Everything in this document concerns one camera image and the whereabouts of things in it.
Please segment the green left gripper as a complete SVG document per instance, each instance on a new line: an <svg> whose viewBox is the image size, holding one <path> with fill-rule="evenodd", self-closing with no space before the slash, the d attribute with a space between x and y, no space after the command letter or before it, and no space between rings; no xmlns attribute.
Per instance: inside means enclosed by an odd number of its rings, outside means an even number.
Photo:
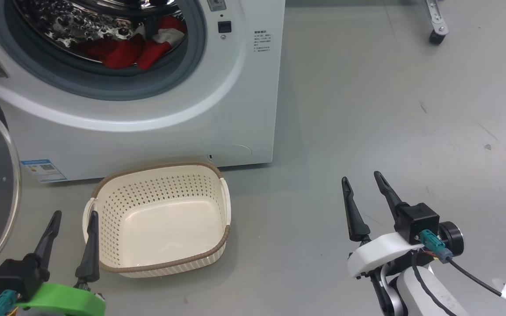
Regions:
<svg viewBox="0 0 506 316"><path fill-rule="evenodd" d="M54 240L58 236L62 211L55 211L38 242L36 254L40 268L48 268ZM87 226L87 242L82 261L76 269L79 284L100 279L99 219L91 211ZM62 284L44 283L27 302L16 302L20 308L38 309L68 316L105 316L106 302L98 295Z"/></svg>

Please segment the white front-load washing machine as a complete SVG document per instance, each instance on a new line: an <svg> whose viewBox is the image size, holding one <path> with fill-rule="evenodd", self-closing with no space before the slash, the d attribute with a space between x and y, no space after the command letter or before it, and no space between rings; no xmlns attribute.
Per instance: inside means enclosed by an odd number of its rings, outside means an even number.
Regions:
<svg viewBox="0 0 506 316"><path fill-rule="evenodd" d="M30 172L21 161L48 159L66 181L157 162L222 167L212 154L230 144L251 149L247 165L271 162L286 0L199 2L207 29L201 61L182 84L154 97L105 101L39 80L20 83L23 72L0 46L7 74L0 106L20 166ZM253 52L256 30L271 32L269 52Z"/></svg>

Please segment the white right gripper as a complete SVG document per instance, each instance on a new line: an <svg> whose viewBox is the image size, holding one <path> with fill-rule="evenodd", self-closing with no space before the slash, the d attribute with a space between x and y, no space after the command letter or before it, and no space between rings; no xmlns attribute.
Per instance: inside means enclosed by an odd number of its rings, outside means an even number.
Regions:
<svg viewBox="0 0 506 316"><path fill-rule="evenodd" d="M401 200L380 171L374 172L374 178L379 191L385 196L394 221L397 223L400 209L409 207L409 204ZM422 243L410 244L399 233L384 234L370 242L371 230L360 215L354 201L353 188L347 177L342 178L342 189L349 239L353 242L367 243L357 248L348 258L347 269L352 278L370 272L411 250L424 247Z"/></svg>

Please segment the cream perforated laundry basket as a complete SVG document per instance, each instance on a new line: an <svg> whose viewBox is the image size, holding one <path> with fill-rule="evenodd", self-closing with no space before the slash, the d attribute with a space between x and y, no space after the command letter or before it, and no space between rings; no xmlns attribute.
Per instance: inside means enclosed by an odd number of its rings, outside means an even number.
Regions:
<svg viewBox="0 0 506 316"><path fill-rule="evenodd" d="M182 162L117 172L87 202L98 214L101 269L150 278L203 268L221 258L231 230L231 198L222 172Z"/></svg>

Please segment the red garment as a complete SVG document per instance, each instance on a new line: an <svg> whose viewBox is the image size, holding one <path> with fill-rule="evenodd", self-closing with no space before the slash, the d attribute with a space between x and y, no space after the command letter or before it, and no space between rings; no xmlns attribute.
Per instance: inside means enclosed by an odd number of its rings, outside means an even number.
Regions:
<svg viewBox="0 0 506 316"><path fill-rule="evenodd" d="M187 31L182 20L164 16L149 32L140 27L128 39L102 38L76 44L73 49L102 62L108 68L121 69L136 64L141 70L147 70L178 46Z"/></svg>

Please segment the round white filter cover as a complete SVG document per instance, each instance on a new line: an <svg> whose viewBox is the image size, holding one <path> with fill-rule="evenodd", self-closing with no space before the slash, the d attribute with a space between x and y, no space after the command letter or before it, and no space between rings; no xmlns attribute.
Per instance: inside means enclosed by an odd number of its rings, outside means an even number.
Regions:
<svg viewBox="0 0 506 316"><path fill-rule="evenodd" d="M252 151L249 147L240 144L221 146L216 154L212 154L212 161L218 166L238 166L247 164Z"/></svg>

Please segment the blue energy label sticker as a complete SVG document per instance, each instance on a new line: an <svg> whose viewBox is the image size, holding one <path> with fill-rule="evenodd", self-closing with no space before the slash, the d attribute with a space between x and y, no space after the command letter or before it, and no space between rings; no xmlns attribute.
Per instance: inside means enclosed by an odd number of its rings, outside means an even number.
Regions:
<svg viewBox="0 0 506 316"><path fill-rule="evenodd" d="M68 180L48 159L21 161L22 165L41 183L54 183Z"/></svg>

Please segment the small printed text sticker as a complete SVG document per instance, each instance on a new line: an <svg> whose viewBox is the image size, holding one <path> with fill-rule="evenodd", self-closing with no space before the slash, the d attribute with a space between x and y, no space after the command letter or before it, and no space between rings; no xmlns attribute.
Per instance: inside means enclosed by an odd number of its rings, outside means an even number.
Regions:
<svg viewBox="0 0 506 316"><path fill-rule="evenodd" d="M253 32L253 52L269 52L272 44L272 34L267 30L256 30Z"/></svg>

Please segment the silver metal cabinet leg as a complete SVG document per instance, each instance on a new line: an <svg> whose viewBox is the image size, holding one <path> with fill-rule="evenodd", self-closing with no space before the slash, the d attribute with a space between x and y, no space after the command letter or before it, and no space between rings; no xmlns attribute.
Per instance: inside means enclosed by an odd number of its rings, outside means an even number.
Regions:
<svg viewBox="0 0 506 316"><path fill-rule="evenodd" d="M439 36L446 36L448 34L448 27L438 5L438 0L423 1L427 9L428 16L430 17L430 23L432 24L434 33Z"/></svg>

